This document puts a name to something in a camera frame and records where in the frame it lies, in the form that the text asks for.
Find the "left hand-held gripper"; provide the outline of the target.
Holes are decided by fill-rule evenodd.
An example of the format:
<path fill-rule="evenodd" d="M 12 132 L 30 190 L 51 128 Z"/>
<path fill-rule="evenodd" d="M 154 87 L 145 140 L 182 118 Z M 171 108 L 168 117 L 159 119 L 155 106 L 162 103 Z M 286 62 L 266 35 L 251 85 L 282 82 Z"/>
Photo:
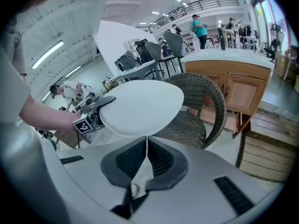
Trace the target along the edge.
<path fill-rule="evenodd" d="M 88 134 L 105 127 L 100 119 L 100 108 L 116 100 L 114 96 L 97 99 L 87 98 L 75 106 L 76 111 L 81 111 L 81 117 L 73 122 L 79 134 Z"/>

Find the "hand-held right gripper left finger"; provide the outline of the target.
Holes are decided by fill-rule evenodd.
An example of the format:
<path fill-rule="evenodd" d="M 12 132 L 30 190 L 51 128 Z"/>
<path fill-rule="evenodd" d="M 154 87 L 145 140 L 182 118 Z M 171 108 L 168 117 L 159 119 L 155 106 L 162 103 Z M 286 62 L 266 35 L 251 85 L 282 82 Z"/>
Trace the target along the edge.
<path fill-rule="evenodd" d="M 108 154 L 100 167 L 112 185 L 128 187 L 146 157 L 146 138 L 138 138 Z"/>

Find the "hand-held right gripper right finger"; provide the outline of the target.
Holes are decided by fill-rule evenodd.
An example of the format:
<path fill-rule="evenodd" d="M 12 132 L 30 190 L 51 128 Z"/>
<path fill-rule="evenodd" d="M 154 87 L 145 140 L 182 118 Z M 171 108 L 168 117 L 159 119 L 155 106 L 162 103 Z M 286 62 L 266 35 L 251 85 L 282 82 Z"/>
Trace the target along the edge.
<path fill-rule="evenodd" d="M 152 165 L 153 179 L 146 190 L 168 190 L 177 185 L 188 172 L 188 160 L 179 150 L 148 137 L 147 157 Z"/>

